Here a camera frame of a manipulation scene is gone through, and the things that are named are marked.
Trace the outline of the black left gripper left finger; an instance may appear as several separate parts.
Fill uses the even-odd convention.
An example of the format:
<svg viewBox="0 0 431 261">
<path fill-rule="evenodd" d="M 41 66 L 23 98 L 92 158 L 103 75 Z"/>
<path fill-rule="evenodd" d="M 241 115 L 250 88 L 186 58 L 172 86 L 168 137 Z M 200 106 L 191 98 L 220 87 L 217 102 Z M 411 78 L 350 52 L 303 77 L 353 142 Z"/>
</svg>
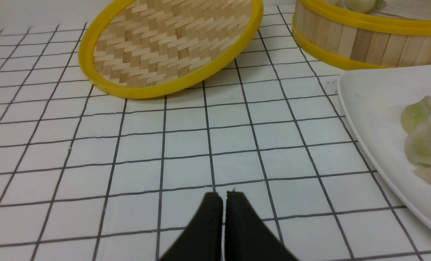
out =
<svg viewBox="0 0 431 261">
<path fill-rule="evenodd" d="M 201 204 L 179 238 L 161 261 L 220 261 L 223 201 L 216 192 L 205 193 Z"/>
</svg>

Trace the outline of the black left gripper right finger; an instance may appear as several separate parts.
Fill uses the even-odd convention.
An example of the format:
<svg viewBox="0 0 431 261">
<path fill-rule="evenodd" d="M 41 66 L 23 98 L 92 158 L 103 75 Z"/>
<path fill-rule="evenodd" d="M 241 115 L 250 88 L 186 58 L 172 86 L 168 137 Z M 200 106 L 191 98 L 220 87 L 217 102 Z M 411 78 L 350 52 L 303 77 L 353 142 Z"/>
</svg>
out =
<svg viewBox="0 0 431 261">
<path fill-rule="evenodd" d="M 259 218 L 242 192 L 228 191 L 225 215 L 226 261 L 296 261 Z"/>
</svg>

